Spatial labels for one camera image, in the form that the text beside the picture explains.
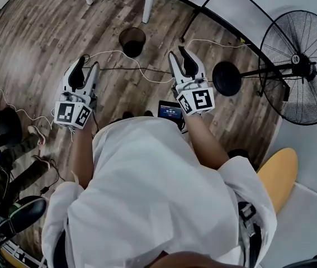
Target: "chair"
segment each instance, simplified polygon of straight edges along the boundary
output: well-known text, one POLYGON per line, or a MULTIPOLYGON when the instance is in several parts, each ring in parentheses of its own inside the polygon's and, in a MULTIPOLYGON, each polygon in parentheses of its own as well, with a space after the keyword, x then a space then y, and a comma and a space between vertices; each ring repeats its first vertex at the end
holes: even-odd
POLYGON ((45 213, 46 205, 44 198, 35 195, 14 203, 7 218, 0 216, 0 247, 39 220, 45 213))
POLYGON ((257 172, 276 214, 287 202, 297 178, 298 167, 295 150, 285 148, 275 153, 257 172))
POLYGON ((22 140, 22 127, 16 111, 10 107, 0 111, 0 147, 15 146, 22 140))

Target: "forearm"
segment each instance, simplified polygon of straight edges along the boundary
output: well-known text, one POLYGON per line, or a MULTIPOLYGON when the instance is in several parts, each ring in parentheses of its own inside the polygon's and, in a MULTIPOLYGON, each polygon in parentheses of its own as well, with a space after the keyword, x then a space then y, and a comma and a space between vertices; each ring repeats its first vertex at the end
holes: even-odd
POLYGON ((229 156, 199 115, 185 116, 184 120, 194 152, 201 165, 217 170, 229 156))
POLYGON ((70 153, 69 170, 79 179, 79 184, 85 189, 93 176, 92 155, 92 117, 84 129, 76 130, 73 136, 73 146, 70 153))

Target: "electric fan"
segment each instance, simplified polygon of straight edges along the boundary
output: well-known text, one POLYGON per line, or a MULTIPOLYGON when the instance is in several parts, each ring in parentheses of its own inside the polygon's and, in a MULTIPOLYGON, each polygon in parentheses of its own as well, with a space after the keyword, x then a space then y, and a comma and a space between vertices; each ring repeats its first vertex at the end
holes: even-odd
POLYGON ((241 78, 258 74, 261 95, 280 116, 299 125, 317 124, 317 15, 292 11, 279 16, 268 28, 261 52, 268 61, 259 57, 259 69, 248 73, 218 63, 213 70, 216 89, 233 95, 241 78))

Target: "black fan base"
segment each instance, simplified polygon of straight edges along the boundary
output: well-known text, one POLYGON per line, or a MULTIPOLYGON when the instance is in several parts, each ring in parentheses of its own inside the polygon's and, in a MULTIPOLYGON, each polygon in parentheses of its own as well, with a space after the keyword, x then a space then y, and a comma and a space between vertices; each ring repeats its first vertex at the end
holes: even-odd
POLYGON ((221 61, 215 65, 212 78, 214 87, 224 96, 233 96, 242 87, 242 78, 239 70, 228 61, 221 61))

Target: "camouflage pants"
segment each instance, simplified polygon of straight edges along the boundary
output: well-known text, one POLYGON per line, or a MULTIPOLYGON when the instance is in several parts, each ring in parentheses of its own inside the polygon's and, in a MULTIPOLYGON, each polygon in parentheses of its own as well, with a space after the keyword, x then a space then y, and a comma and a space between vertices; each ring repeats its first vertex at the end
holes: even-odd
MULTIPOLYGON (((30 134, 28 138, 24 139, 20 144, 8 148, 1 153, 0 159, 0 195, 3 195, 7 178, 10 177, 10 172, 13 169, 12 164, 19 157, 25 153, 30 152, 37 146, 39 138, 35 134, 30 134)), ((38 178, 44 175, 48 170, 48 166, 41 161, 34 161, 28 169, 22 172, 15 180, 9 183, 6 195, 4 196, 3 205, 11 206, 19 197, 21 191, 27 189, 38 178)))

